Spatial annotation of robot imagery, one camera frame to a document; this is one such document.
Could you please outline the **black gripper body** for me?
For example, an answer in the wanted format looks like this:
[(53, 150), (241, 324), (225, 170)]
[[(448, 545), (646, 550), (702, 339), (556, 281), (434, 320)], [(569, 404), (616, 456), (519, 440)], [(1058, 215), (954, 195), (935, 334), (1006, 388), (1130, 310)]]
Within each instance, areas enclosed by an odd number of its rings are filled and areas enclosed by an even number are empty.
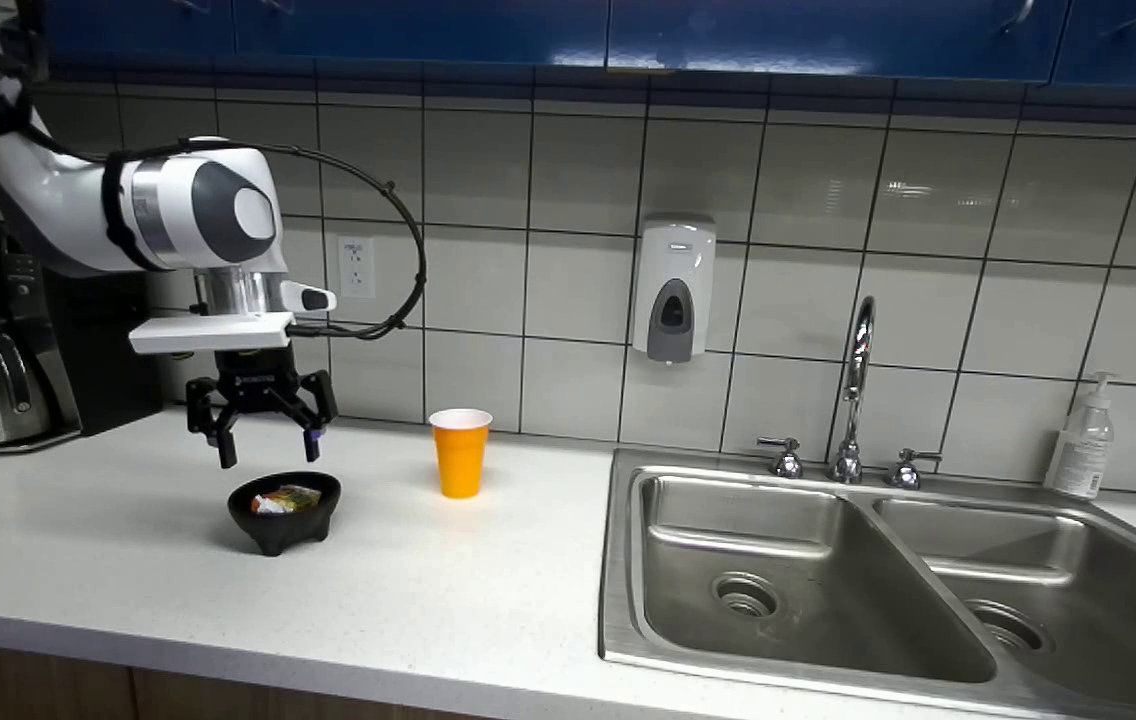
[(337, 415), (333, 374), (299, 372), (288, 347), (222, 352), (211, 374), (186, 384), (186, 404), (194, 433), (216, 433), (254, 410), (279, 410), (299, 427), (325, 427)]

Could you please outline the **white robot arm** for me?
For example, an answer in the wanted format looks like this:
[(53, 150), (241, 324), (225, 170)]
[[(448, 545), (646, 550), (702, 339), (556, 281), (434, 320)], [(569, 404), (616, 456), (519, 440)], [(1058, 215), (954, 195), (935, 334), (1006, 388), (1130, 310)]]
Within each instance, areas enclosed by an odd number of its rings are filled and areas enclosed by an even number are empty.
[(186, 138), (88, 160), (61, 149), (32, 103), (36, 8), (0, 0), (0, 215), (61, 274), (187, 268), (206, 310), (138, 324), (138, 355), (211, 352), (216, 372), (186, 388), (187, 427), (225, 466), (234, 425), (279, 410), (299, 425), (306, 456), (337, 415), (333, 381), (292, 362), (292, 328), (337, 307), (337, 297), (288, 274), (279, 195), (262, 149)]

